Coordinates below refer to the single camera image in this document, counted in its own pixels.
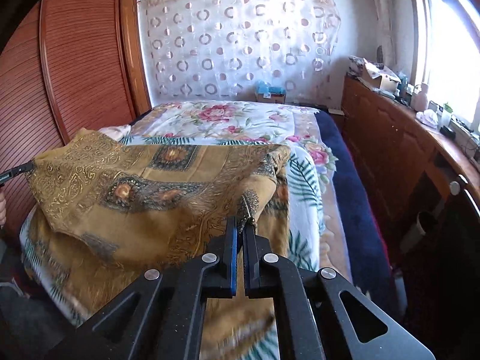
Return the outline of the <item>person's left hand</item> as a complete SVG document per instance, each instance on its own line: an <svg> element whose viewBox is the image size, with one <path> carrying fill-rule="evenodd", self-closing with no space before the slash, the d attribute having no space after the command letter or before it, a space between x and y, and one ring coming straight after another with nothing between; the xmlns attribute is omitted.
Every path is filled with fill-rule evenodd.
<svg viewBox="0 0 480 360"><path fill-rule="evenodd" d="M7 200L3 190L0 190L0 226L4 226L7 221Z"/></svg>

